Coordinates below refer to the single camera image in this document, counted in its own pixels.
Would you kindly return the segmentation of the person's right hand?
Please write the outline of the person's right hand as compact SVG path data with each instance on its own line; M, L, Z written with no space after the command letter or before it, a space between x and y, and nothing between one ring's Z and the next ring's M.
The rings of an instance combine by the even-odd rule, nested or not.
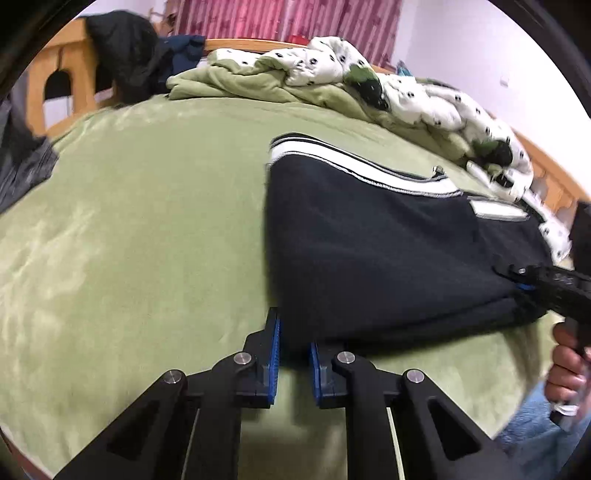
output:
M581 347L573 329L565 322L557 323L552 335L556 345L544 395L553 403L571 401L590 385L590 346Z

